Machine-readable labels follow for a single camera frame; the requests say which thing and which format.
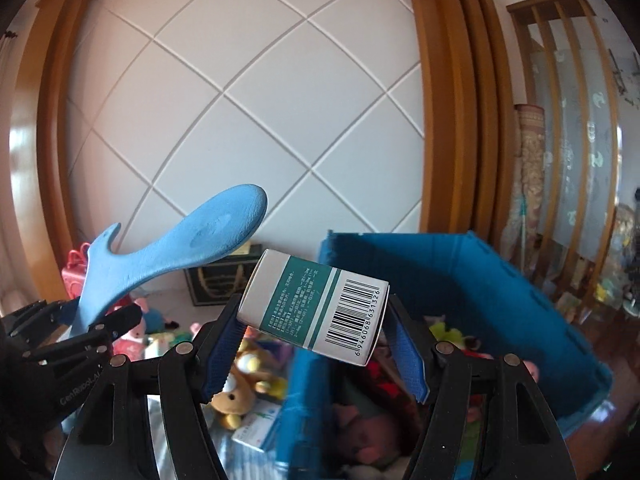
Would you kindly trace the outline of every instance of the blue plastic bin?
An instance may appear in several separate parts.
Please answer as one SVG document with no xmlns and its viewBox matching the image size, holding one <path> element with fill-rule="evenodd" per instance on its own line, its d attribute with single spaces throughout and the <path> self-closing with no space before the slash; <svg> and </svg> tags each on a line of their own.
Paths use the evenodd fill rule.
<svg viewBox="0 0 640 480">
<path fill-rule="evenodd" d="M 398 295 L 410 316 L 419 319 L 445 314 L 451 326 L 480 338 L 482 352 L 495 356 L 513 352 L 533 361 L 540 369 L 540 390 L 565 438 L 609 394 L 611 372 L 596 359 L 582 334 L 473 233 L 329 233 L 319 261 L 388 281 L 391 293 Z M 309 362 L 314 364 L 314 373 L 297 380 L 297 373 L 310 369 Z M 290 462 L 294 448 L 304 442 L 305 455 L 315 454 L 315 461 L 306 471 L 301 472 L 299 465 L 292 467 L 290 478 L 315 480 L 322 476 L 318 469 L 322 428 L 306 422 L 306 433 L 301 433 L 289 431 L 288 425 L 298 418 L 296 413 L 313 417 L 326 410 L 323 403 L 328 398 L 318 394 L 318 388 L 328 377 L 329 367 L 329 359 L 308 351 L 296 353 L 276 453 L 281 462 Z"/>
</svg>

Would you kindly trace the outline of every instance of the barcode number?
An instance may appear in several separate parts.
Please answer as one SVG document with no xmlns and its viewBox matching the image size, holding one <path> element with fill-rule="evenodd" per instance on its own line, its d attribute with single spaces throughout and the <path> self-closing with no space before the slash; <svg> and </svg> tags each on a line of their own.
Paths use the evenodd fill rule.
<svg viewBox="0 0 640 480">
<path fill-rule="evenodd" d="M 375 330 L 371 326 L 371 319 L 376 312 L 374 306 L 379 297 L 380 288 L 346 280 L 324 340 L 353 350 L 359 356 L 369 331 Z"/>
</svg>

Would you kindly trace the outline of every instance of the blue spoon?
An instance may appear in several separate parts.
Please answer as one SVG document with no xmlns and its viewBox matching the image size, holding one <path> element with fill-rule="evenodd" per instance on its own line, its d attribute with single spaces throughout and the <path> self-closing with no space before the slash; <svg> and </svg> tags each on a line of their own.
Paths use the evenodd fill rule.
<svg viewBox="0 0 640 480">
<path fill-rule="evenodd" d="M 86 332 L 110 305 L 142 283 L 172 270 L 219 260 L 250 238 L 264 219 L 267 195 L 244 184 L 207 200 L 162 238 L 131 254 L 113 254 L 114 224 L 89 247 L 89 265 L 70 336 Z"/>
</svg>

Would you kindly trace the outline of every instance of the white tile wall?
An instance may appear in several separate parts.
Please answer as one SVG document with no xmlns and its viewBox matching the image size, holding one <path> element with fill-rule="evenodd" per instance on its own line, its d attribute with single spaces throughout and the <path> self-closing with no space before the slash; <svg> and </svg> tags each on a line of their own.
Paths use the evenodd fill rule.
<svg viewBox="0 0 640 480">
<path fill-rule="evenodd" d="M 93 0 L 78 43 L 67 158 L 85 237 L 121 222 L 116 245 L 137 250 L 244 182 L 270 201 L 255 239 L 303 257 L 328 229 L 416 231 L 410 0 Z"/>
</svg>

